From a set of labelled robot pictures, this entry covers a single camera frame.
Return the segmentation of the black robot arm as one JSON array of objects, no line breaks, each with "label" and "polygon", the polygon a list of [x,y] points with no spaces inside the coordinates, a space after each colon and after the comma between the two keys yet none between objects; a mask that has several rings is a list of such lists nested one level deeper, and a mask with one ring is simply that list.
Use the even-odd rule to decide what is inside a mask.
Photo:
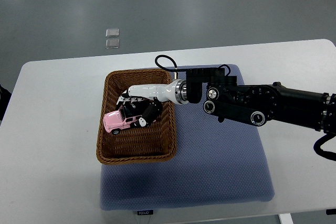
[{"label": "black robot arm", "polygon": [[199,103],[203,84],[203,110],[225,119],[263,126],[270,120],[335,134],[335,94],[315,93],[284,87],[280,82],[238,85],[237,77],[221,67],[186,70],[186,98]]}]

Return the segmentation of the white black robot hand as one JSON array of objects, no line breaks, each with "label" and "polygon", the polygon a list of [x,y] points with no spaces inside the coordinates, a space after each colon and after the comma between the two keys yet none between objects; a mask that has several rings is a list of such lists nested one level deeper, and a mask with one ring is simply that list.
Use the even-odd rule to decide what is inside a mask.
[{"label": "white black robot hand", "polygon": [[163,110],[163,102],[171,101],[177,105],[188,104],[186,81],[175,79],[170,84],[133,85],[119,96],[117,103],[119,104],[121,102],[140,99],[148,99],[151,102],[140,118],[130,124],[131,128],[150,126],[161,114]]}]

